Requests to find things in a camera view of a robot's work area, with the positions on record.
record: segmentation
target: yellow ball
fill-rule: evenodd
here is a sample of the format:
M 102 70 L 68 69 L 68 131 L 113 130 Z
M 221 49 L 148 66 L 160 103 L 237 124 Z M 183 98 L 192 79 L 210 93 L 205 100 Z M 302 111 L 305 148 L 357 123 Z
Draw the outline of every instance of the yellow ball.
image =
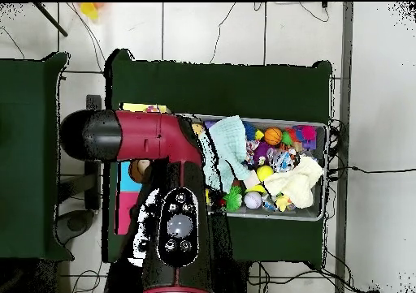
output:
M 248 192 L 259 192 L 259 193 L 263 194 L 263 193 L 266 192 L 266 189 L 264 189 L 264 187 L 261 184 L 256 184 L 255 186 L 253 186 L 249 189 L 246 189 L 245 192 L 246 193 L 248 193 Z
M 260 182 L 263 182 L 267 176 L 270 176 L 273 174 L 273 169 L 271 169 L 269 166 L 260 166 L 257 169 L 257 176 Z

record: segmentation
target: small ball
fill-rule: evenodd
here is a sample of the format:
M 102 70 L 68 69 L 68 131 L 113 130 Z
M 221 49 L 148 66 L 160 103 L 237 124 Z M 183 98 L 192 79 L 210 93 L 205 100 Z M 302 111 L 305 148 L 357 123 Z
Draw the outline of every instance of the small ball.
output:
M 257 169 L 258 179 L 260 180 L 260 182 L 263 182 L 266 179 L 266 177 L 272 175 L 273 172 L 273 169 L 271 169 L 271 167 L 269 166 L 260 166 Z
M 270 145 L 277 145 L 282 140 L 282 131 L 277 127 L 269 127 L 264 132 L 264 140 Z
M 262 205 L 262 196 L 257 192 L 245 194 L 244 203 L 249 209 L 258 209 Z

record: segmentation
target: gray plastic bin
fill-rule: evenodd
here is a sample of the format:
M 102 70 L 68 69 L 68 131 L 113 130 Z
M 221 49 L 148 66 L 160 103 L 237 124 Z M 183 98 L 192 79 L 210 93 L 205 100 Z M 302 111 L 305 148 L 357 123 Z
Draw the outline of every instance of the gray plastic bin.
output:
M 201 123 L 208 120 L 221 120 L 225 118 L 223 116 L 214 115 L 191 115 L 182 114 L 187 118 L 190 118 L 193 123 Z M 252 123 L 256 128 L 260 130 L 266 130 L 268 127 L 278 127 L 284 130 L 286 127 L 292 127 L 296 125 L 310 125 L 316 128 L 316 150 L 313 150 L 314 157 L 318 158 L 319 165 L 323 168 L 323 176 L 316 183 L 312 189 L 314 195 L 314 204 L 306 209 L 294 209 L 293 211 L 284 212 L 270 212 L 263 209 L 248 209 L 243 205 L 236 212 L 227 212 L 229 217 L 241 217 L 241 218 L 266 218 L 266 219 L 286 219 L 297 221 L 318 221 L 325 214 L 325 186 L 327 185 L 327 165 L 328 165 L 328 148 L 329 148 L 329 129 L 328 126 L 323 123 L 302 123 L 295 121 L 283 121 L 283 120 L 266 120 L 260 118 L 241 118 L 242 121 Z

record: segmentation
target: dark green mat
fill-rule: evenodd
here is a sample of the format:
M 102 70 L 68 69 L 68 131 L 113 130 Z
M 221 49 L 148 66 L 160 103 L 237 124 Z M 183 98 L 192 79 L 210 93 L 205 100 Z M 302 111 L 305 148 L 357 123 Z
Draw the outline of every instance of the dark green mat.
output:
M 134 62 L 127 50 L 116 50 L 106 62 L 106 108 L 157 103 L 174 113 L 327 123 L 331 76 L 329 62 L 313 67 Z M 108 250 L 109 261 L 117 259 L 123 240 L 113 231 L 115 183 L 116 164 L 111 164 L 110 199 L 103 203 L 110 210 L 108 222 L 103 220 L 103 250 L 104 255 Z M 322 220 L 229 218 L 229 223 L 236 260 L 321 265 Z
M 65 53 L 0 59 L 0 257 L 70 260 L 54 239 L 56 91 Z

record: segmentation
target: toy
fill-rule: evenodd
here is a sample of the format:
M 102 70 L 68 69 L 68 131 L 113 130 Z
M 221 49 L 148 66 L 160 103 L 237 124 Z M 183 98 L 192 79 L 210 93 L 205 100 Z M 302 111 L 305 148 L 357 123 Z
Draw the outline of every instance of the toy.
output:
M 254 164 L 254 150 L 258 147 L 260 142 L 258 140 L 250 140 L 245 142 L 245 149 L 247 150 L 247 156 L 245 160 L 250 164 Z
M 205 189 L 205 198 L 206 198 L 206 205 L 212 206 L 212 202 L 210 199 L 210 191 L 208 190 L 208 188 Z
M 150 161 L 147 159 L 136 159 L 130 162 L 128 167 L 128 174 L 130 179 L 136 183 L 146 183 L 144 176 L 145 170 L 150 165 Z
M 296 206 L 295 206 L 294 203 L 291 203 L 291 204 L 286 206 L 287 211 L 293 211 L 294 209 L 296 209 Z
M 282 131 L 277 127 L 269 127 L 264 132 L 264 140 L 270 145 L 277 145 L 282 140 Z
M 275 203 L 277 207 L 279 207 L 279 211 L 284 212 L 286 210 L 286 207 L 290 205 L 292 202 L 290 201 L 288 196 L 281 195 L 276 198 Z
M 251 123 L 243 122 L 243 125 L 245 128 L 245 136 L 247 137 L 247 140 L 254 140 L 256 128 Z
M 197 136 L 204 132 L 204 127 L 200 123 L 193 123 L 192 129 Z
M 267 150 L 270 148 L 270 145 L 266 143 L 265 141 L 261 141 L 258 144 L 258 147 L 254 151 L 253 159 L 254 164 L 258 164 L 262 166 L 266 163 L 267 159 Z
M 216 123 L 217 123 L 216 121 L 205 121 L 204 125 L 205 125 L 206 129 L 208 129 L 208 128 L 214 126 Z
M 256 134 L 254 135 L 254 139 L 255 140 L 260 140 L 263 137 L 264 137 L 264 133 L 262 131 L 260 131 L 260 130 L 257 130 L 256 131 Z
M 237 211 L 241 207 L 243 196 L 241 195 L 241 188 L 233 186 L 230 192 L 223 198 L 226 202 L 225 209 L 229 212 Z
M 302 143 L 299 143 L 298 141 L 293 141 L 293 148 L 296 150 L 296 152 L 303 151 Z
M 260 192 L 260 193 L 265 193 L 266 189 L 264 189 L 264 187 L 261 184 L 256 184 L 254 187 L 251 187 L 249 189 L 245 190 L 246 193 L 248 192 Z
M 282 143 L 286 145 L 292 145 L 292 138 L 290 137 L 290 134 L 288 131 L 284 131 L 282 133 Z
M 260 182 L 263 182 L 267 176 L 270 176 L 272 174 L 273 174 L 273 169 L 271 169 L 269 166 L 260 166 L 257 169 L 257 176 Z
M 146 113 L 162 113 L 158 106 L 148 106 L 145 109 Z
M 258 209 L 262 205 L 262 197 L 258 192 L 245 194 L 244 203 L 249 209 Z
M 93 3 L 93 2 L 82 2 L 80 4 L 81 12 L 89 17 L 90 19 L 97 19 L 98 18 L 98 4 L 103 3 Z
M 312 126 L 303 126 L 302 135 L 304 140 L 315 140 L 316 139 L 316 130 Z
M 275 203 L 273 202 L 273 200 L 267 192 L 264 192 L 262 194 L 262 208 L 266 211 L 277 211 Z
M 295 167 L 292 154 L 282 149 L 268 149 L 267 159 L 269 161 L 269 165 L 276 173 L 290 171 Z
M 293 146 L 295 142 L 302 143 L 303 149 L 315 150 L 316 149 L 316 130 L 313 126 L 298 125 L 293 128 L 286 128 L 286 132 L 290 135 Z

